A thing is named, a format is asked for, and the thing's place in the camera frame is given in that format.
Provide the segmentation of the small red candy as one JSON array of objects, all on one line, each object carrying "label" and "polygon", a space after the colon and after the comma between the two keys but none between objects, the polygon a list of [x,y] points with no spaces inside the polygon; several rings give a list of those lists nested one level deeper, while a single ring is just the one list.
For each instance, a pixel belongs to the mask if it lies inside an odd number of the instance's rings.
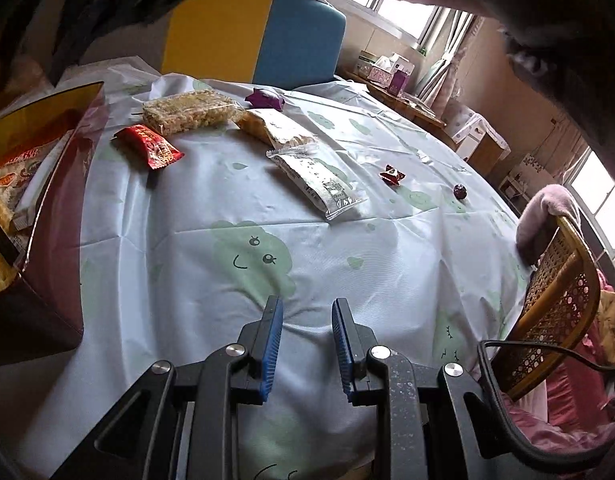
[{"label": "small red candy", "polygon": [[391,165],[387,165],[384,170],[379,172],[379,177],[381,177],[381,180],[385,182],[386,185],[394,188],[395,186],[399,186],[401,184],[401,181],[405,178],[405,174],[399,169],[396,169]]}]

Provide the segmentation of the white grey snack pack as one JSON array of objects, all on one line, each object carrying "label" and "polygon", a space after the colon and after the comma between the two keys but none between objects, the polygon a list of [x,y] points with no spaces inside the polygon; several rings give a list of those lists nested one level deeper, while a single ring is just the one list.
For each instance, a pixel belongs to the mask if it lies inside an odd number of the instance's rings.
[{"label": "white grey snack pack", "polygon": [[367,200],[358,180],[347,174],[337,153],[326,144],[309,142],[267,151],[266,156],[328,221]]}]

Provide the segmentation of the red snack bar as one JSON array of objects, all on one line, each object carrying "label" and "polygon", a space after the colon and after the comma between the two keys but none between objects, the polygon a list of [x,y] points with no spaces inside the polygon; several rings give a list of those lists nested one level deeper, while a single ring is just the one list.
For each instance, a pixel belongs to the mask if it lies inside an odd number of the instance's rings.
[{"label": "red snack bar", "polygon": [[145,125],[125,127],[114,135],[114,140],[140,155],[151,170],[166,168],[185,156],[166,138]]}]

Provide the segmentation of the golden crumb cake pack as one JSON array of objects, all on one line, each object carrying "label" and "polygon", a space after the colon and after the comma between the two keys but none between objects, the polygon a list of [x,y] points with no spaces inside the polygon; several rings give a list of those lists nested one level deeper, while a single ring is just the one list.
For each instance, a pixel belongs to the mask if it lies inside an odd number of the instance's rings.
[{"label": "golden crumb cake pack", "polygon": [[274,150],[308,144],[315,138],[308,129],[274,108],[239,110],[233,122],[249,136],[254,136]]}]

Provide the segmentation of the purple candy wrapper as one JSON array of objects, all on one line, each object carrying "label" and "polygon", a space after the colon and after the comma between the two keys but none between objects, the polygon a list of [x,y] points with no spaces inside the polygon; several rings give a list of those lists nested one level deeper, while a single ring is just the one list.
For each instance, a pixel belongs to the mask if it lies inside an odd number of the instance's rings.
[{"label": "purple candy wrapper", "polygon": [[277,112],[281,112],[285,106],[284,96],[273,89],[254,88],[245,100],[253,108],[270,108]]}]

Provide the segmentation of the long brown white snack pack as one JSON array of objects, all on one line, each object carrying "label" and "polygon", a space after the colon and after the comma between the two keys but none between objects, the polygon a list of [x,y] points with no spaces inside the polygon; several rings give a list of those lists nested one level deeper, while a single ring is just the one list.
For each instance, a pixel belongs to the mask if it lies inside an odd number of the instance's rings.
[{"label": "long brown white snack pack", "polygon": [[55,169],[59,156],[64,150],[70,136],[73,134],[72,130],[68,130],[50,149],[48,154],[43,158],[42,162],[38,165],[38,169],[23,192],[20,201],[18,202],[14,215],[12,216],[12,224],[17,232],[23,231],[33,226],[34,219],[36,217],[36,210],[38,209],[38,202],[41,199],[41,194],[45,188],[45,185],[50,178],[50,175]]}]

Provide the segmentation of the large red dragon snack bag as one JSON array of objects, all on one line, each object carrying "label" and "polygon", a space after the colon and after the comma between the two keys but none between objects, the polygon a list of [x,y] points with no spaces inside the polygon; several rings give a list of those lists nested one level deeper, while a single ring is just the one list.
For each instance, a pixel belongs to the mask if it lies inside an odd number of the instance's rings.
[{"label": "large red dragon snack bag", "polygon": [[0,167],[0,226],[20,250],[27,246],[32,226],[17,232],[12,224],[14,210],[38,165],[58,140],[31,148]]}]

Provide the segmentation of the white green-print tablecloth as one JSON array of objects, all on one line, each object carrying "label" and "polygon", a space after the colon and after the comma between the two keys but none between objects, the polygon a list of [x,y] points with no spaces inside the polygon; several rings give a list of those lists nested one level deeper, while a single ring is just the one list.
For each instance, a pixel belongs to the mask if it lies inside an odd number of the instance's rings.
[{"label": "white green-print tablecloth", "polygon": [[[0,369],[0,443],[31,476],[52,474],[146,368],[201,360],[285,304],[268,403],[240,415],[245,478],[333,479],[370,460],[375,416],[347,404],[330,325],[344,297],[408,359],[475,367],[509,334],[529,274],[516,219],[486,180],[431,134],[340,84],[291,91],[286,114],[334,150],[366,202],[326,220],[234,127],[175,136],[185,156],[151,174],[112,139],[140,105],[199,88],[125,58],[62,78],[100,79],[109,119],[83,211],[84,336],[73,352]],[[391,188],[385,166],[404,172]],[[467,188],[457,200],[453,188]]]}]

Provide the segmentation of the red date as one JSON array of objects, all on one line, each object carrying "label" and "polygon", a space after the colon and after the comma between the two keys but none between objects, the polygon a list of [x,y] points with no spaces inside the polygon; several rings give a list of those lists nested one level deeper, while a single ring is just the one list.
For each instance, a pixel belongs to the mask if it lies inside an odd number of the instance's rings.
[{"label": "red date", "polygon": [[457,184],[453,188],[453,194],[457,200],[466,200],[467,188],[465,188],[462,184]]}]

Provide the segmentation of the rattan chair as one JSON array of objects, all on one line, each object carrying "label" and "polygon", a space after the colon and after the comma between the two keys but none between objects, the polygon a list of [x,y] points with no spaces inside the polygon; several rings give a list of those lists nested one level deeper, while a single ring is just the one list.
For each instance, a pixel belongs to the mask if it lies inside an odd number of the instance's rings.
[{"label": "rattan chair", "polygon": [[529,348],[529,342],[569,350],[581,342],[596,316],[600,281],[583,237],[568,219],[557,217],[556,232],[539,258],[520,318],[496,352],[493,372],[498,387],[517,401],[543,382],[565,355]]}]

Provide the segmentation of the wooden side shelf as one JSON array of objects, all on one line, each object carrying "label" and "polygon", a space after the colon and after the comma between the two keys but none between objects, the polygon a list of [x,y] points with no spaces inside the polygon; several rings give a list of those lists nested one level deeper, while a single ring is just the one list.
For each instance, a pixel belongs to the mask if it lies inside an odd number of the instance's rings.
[{"label": "wooden side shelf", "polygon": [[408,98],[405,94],[393,96],[387,89],[377,86],[354,70],[350,72],[338,66],[337,75],[364,84],[373,98],[433,134],[482,177],[490,174],[496,164],[510,154],[507,141],[492,128],[490,122],[460,102],[449,103],[449,116],[443,119],[419,99]]}]

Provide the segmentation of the rice cracker block pack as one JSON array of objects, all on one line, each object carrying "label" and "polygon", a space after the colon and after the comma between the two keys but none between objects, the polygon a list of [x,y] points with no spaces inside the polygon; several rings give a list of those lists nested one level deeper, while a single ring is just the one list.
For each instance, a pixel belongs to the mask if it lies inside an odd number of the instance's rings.
[{"label": "rice cracker block pack", "polygon": [[236,118],[242,107],[228,96],[204,89],[147,101],[142,124],[160,136],[215,127]]}]

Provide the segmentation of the gold tin box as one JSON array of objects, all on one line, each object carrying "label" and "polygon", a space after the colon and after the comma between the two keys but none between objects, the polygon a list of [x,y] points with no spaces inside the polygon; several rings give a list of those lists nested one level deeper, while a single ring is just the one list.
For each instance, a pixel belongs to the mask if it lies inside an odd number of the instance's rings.
[{"label": "gold tin box", "polygon": [[17,276],[0,292],[0,366],[76,348],[84,325],[80,235],[84,192],[108,119],[100,81],[62,90],[0,116],[0,167],[72,130],[20,250],[0,226],[0,253]]}]

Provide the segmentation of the grey yellow blue chair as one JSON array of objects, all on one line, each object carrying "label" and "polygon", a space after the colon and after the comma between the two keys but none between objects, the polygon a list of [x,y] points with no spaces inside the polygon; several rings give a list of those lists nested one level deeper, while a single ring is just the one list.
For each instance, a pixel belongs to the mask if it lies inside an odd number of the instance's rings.
[{"label": "grey yellow blue chair", "polygon": [[136,55],[161,74],[292,90],[333,79],[345,25],[317,0],[185,0],[95,40],[82,61]]}]

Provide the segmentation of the floral curtain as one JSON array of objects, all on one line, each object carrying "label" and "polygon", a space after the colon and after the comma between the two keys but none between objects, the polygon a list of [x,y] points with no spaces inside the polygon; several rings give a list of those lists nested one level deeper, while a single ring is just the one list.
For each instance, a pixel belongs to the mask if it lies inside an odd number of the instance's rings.
[{"label": "floral curtain", "polygon": [[417,81],[414,96],[437,117],[442,116],[455,93],[460,63],[483,22],[483,16],[454,10],[440,58]]}]

